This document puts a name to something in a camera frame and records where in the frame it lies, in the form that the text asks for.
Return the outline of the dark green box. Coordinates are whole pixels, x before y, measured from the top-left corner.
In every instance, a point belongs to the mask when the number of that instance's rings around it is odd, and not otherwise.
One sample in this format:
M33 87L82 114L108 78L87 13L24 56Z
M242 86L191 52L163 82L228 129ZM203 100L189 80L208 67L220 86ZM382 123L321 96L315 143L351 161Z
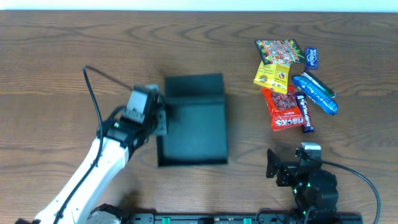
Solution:
M168 131L157 138L159 167L228 163L223 75L165 79Z

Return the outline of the red Hacks candy bag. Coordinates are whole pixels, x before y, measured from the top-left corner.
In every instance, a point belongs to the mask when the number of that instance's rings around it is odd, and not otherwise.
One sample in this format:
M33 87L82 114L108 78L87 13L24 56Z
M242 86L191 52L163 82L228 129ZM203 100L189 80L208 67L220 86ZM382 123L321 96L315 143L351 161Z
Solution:
M297 105L292 85L288 86L286 94L268 88L262 88L261 91L267 102L273 131L303 125L304 117Z

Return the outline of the yellow snack packet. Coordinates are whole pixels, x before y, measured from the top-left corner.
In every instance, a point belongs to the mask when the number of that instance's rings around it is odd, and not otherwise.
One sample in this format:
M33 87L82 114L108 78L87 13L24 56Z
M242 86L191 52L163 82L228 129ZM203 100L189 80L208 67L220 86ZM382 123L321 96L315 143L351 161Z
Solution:
M286 94L290 67L280 64L259 64L254 83L278 93Z

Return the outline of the colourful Haribo candy bag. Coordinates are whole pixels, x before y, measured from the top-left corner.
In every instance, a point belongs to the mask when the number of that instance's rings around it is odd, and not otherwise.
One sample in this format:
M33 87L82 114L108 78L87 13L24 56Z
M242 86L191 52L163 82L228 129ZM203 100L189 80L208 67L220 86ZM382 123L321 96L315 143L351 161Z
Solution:
M264 65L290 66L293 63L305 63L305 54L294 39L255 40L254 44Z

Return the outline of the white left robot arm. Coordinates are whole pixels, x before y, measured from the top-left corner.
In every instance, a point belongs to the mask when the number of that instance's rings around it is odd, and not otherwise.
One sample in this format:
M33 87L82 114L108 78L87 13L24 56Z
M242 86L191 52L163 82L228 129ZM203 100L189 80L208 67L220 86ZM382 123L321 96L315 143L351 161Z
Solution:
M164 97L157 90L134 90L126 105L116 107L99 122L96 137L83 162L60 193L32 223L86 223L95 205L150 136L163 136Z

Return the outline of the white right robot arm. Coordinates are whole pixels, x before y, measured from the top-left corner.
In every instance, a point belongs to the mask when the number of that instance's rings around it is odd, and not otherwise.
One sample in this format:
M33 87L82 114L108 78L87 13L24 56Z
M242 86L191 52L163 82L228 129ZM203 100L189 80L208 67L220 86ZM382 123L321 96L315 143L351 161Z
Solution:
M321 150L298 148L298 162L283 162L267 150L266 177L277 177L279 187L290 187L298 206L284 223L341 223L336 214L337 179L321 168Z

